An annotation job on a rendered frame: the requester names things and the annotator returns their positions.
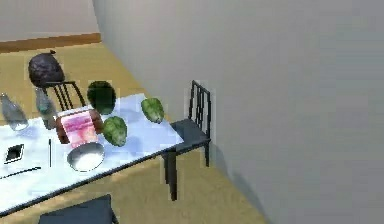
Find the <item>grey metal bowl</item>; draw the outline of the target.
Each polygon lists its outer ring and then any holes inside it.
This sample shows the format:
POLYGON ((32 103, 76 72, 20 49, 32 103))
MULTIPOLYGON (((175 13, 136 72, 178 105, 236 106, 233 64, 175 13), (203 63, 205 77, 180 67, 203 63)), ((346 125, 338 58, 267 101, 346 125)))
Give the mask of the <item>grey metal bowl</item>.
POLYGON ((97 142, 82 144, 67 155, 67 163, 78 172, 88 172, 97 168, 104 160, 104 147, 97 142))

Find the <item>clear glass bottle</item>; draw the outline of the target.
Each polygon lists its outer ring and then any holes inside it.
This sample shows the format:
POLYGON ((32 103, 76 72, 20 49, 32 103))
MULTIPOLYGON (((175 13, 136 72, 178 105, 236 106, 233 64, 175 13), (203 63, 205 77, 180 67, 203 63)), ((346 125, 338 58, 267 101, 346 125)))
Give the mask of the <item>clear glass bottle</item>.
POLYGON ((28 127, 28 120, 19 105, 10 100, 6 93, 0 94, 1 111, 7 124, 13 131, 28 127))

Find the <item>green lettuce head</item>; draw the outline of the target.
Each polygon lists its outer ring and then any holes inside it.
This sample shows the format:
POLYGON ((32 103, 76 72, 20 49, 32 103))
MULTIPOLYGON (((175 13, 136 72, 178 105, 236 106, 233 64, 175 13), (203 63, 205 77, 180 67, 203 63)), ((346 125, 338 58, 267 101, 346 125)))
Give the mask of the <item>green lettuce head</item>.
POLYGON ((145 117, 160 124, 164 119, 164 109, 158 98, 146 98, 141 102, 141 109, 145 117))
POLYGON ((124 146, 127 134, 127 125, 121 117, 112 116, 104 121, 103 136, 110 144, 117 147, 124 146))

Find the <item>dark green round bin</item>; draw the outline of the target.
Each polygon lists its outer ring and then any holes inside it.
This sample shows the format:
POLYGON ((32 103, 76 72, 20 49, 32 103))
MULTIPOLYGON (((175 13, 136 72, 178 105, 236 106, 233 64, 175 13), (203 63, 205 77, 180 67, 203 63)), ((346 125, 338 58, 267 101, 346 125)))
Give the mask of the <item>dark green round bin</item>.
POLYGON ((102 115, 113 112, 116 92, 107 81, 94 81, 88 86, 87 98, 91 106, 102 115))

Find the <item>black dining chair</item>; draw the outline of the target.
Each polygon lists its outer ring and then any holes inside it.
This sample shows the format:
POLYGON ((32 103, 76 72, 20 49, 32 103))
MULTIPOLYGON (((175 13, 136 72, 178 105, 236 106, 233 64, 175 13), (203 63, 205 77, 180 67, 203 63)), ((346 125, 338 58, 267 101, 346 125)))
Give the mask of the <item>black dining chair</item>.
POLYGON ((184 140, 176 146, 176 154, 181 155, 203 147, 205 165, 210 166, 212 102, 211 93, 201 84, 191 82, 188 116, 171 124, 184 140))
POLYGON ((47 92, 48 88, 53 89, 62 111, 75 109, 73 98, 69 91, 70 88, 75 91, 75 95, 77 96, 80 105, 82 107, 86 105, 84 97, 75 81, 48 82, 44 92, 47 92))
POLYGON ((119 224, 106 194, 70 207, 44 213, 38 224, 119 224))

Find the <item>brown bread loaf pink wrapper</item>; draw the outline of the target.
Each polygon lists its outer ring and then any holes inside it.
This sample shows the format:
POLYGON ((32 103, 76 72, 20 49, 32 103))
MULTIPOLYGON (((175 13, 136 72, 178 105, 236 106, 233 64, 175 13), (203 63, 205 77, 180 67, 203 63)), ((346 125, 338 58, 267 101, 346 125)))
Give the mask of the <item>brown bread loaf pink wrapper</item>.
POLYGON ((60 143, 69 144, 72 148, 97 142, 102 127, 101 116, 94 109, 73 112, 56 119, 56 133, 60 143))

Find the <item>white dining table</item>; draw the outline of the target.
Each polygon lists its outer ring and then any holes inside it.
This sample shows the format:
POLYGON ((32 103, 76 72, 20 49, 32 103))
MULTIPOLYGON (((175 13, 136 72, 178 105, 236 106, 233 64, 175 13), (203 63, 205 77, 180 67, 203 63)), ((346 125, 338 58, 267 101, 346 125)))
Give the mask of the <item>white dining table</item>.
POLYGON ((0 218, 141 163, 181 143, 183 139, 167 121, 156 124, 146 119, 141 110, 144 99, 143 94, 135 94, 116 101, 112 114, 127 123, 126 144, 115 147, 100 136, 104 160, 88 172, 70 167, 67 155, 71 148, 61 144, 56 132, 46 129, 40 118, 30 119, 29 126, 21 131, 0 126, 0 218), (52 139, 51 168, 49 139, 52 139), (18 144, 24 145, 22 159, 5 164, 8 148, 18 144))

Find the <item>black square phone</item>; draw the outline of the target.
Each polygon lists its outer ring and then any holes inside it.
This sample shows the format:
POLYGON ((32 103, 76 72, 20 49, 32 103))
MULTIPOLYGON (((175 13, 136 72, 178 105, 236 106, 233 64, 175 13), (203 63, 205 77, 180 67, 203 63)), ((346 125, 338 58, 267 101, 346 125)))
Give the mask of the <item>black square phone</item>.
POLYGON ((24 150, 23 144, 18 144, 18 145, 9 147, 5 155, 4 163, 9 164, 9 163, 21 160, 23 157, 23 150, 24 150))

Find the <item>black garbage bag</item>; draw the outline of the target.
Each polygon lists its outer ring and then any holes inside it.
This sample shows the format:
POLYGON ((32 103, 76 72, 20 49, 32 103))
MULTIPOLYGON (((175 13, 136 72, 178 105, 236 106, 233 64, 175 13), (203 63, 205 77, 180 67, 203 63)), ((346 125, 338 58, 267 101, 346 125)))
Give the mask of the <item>black garbage bag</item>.
POLYGON ((28 63, 28 74, 31 83, 39 88, 52 86, 53 82, 65 80, 64 71, 55 58, 56 51, 39 53, 28 63))

